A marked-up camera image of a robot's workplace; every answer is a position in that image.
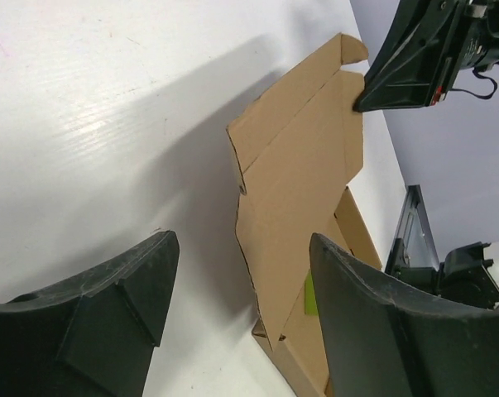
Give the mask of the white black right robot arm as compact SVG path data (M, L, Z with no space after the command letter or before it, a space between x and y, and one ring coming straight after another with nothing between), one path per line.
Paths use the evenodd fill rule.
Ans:
M485 80L495 66L499 1L401 1L353 109L434 106L455 90L460 71ZM385 272L454 302L499 306L499 243L462 246L440 260L418 184L407 188Z

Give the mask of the green wooden block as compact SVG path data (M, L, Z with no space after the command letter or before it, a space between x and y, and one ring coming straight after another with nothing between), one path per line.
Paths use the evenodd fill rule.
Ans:
M314 281L311 271L305 279L305 314L308 316L318 316L318 308L314 292Z

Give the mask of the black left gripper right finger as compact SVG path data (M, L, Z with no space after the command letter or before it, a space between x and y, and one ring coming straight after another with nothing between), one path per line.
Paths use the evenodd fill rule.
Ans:
M499 396L499 306L425 293L326 236L309 243L337 396Z

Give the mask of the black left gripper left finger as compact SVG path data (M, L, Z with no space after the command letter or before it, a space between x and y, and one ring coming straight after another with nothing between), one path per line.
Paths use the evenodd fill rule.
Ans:
M158 232L0 304L0 396L140 396L161 344L180 244Z

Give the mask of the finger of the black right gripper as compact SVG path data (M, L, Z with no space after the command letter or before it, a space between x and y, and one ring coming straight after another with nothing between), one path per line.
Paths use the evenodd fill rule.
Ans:
M441 74L447 69L449 42L461 16L451 16L433 40L409 62L380 82L368 83L356 99L357 112L402 108L423 108L448 91L440 91Z
M459 6L460 1L400 1L367 82L382 81L419 54Z

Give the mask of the brown cardboard box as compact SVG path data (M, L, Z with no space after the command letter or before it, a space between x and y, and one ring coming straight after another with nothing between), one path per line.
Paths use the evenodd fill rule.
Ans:
M298 396L333 394L319 319L305 308L311 236L381 264L348 187L363 166L353 102L364 83L347 66L367 57L359 39L337 34L227 128L240 188L235 233L257 302L252 335Z

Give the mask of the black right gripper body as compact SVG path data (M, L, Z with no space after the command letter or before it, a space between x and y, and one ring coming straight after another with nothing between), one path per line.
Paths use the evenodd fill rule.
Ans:
M454 91L454 81L465 69L478 79L493 81L485 73L499 66L499 1L467 2L451 36L446 60L440 91Z

